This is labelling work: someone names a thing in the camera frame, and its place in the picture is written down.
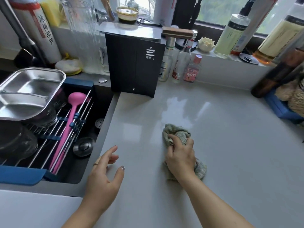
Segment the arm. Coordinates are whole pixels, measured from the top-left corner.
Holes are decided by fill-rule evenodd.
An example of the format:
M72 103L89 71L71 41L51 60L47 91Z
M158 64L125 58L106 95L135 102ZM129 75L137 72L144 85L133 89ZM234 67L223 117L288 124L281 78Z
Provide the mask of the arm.
M112 204L124 177L124 166L116 171L114 179L110 182L106 176L107 165L113 164L118 155L113 154L117 146L105 152L95 163L88 177L85 196L79 208L65 222L62 228L92 228L100 216Z
M178 137L169 137L173 139L174 147L168 148L166 163L187 192L203 228L253 228L243 216L220 199L194 174L194 141L188 138L187 144L183 146Z

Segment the pink spoon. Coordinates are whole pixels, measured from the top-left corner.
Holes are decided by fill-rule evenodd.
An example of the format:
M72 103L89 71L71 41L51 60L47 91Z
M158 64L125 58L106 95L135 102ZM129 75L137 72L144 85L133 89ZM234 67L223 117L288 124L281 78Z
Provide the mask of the pink spoon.
M70 134L70 131L72 130L72 128L70 127L70 124L71 122L73 121L74 119L74 115L76 113L76 109L79 105L81 105L84 101L85 101L85 98L86 98L86 95L83 94L83 93L80 93L80 92L74 92L74 93L71 93L67 99L68 103L70 103L72 105L72 108L71 108L71 111L70 111L70 114L69 114L69 118L67 120L67 125L64 129L64 132L62 134L62 137L61 137L61 140L59 142L59 145L57 146L57 149L55 151L55 154L54 154L54 157L52 159L52 162L51 162L51 165L50 165L50 168L53 166L61 148L63 147L63 144L64 142L66 141L67 137L69 136ZM57 172L57 169L59 168L60 166L60 163L62 161L62 158L63 158L63 155L64 155L64 152L61 153L59 159L58 159L58 162L56 163L55 165L55 168L53 169L52 173L55 174Z

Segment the green towel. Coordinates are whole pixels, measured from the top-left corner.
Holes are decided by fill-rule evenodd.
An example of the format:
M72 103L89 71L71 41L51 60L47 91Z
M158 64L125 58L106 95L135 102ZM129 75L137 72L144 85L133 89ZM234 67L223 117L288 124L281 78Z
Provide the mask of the green towel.
M173 145L173 140L168 137L168 134L174 134L179 137L183 145L186 145L187 138L191 137L191 134L188 130L184 129L181 126L175 126L173 124L166 124L163 130L163 137L165 140L166 147L168 148L170 145ZM173 174L168 169L167 164L165 163L165 172L168 180L176 180ZM196 163L194 166L194 173L196 176L202 180L207 172L207 166L203 164L199 159L196 158Z

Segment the white countertop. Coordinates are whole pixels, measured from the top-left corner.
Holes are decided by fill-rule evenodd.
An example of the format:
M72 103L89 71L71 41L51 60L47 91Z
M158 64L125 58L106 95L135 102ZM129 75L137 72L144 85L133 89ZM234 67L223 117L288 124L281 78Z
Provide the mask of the white countertop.
M203 182L256 227L304 227L304 133L249 91L159 83L155 97L121 93L101 153L125 166L116 200L96 227L200 227L188 196L162 170L162 129L189 129ZM59 228L81 198L0 191L1 227Z

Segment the dark glass bottle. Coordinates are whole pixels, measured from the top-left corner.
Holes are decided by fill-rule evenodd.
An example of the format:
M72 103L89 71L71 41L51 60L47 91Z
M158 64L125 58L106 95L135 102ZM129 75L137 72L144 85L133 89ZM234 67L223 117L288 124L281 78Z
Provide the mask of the dark glass bottle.
M290 51L275 68L269 71L266 76L252 88L251 94L256 98L264 97L303 61L304 48L297 48Z

